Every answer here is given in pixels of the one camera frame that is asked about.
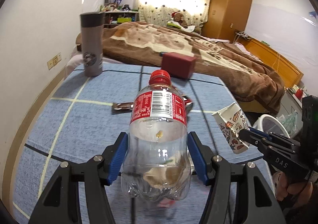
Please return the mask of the person's right hand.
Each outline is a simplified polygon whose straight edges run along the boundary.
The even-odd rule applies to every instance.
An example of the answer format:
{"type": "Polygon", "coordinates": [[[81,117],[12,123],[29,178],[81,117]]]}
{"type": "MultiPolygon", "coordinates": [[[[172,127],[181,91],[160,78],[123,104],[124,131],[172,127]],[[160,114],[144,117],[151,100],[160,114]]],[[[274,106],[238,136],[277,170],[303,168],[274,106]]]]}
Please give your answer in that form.
{"type": "Polygon", "coordinates": [[[287,176],[283,172],[276,172],[273,175],[275,184],[275,197],[277,201],[283,201],[289,194],[297,195],[297,201],[294,207],[300,207],[307,204],[313,192],[313,184],[311,182],[299,182],[291,184],[287,176]]]}

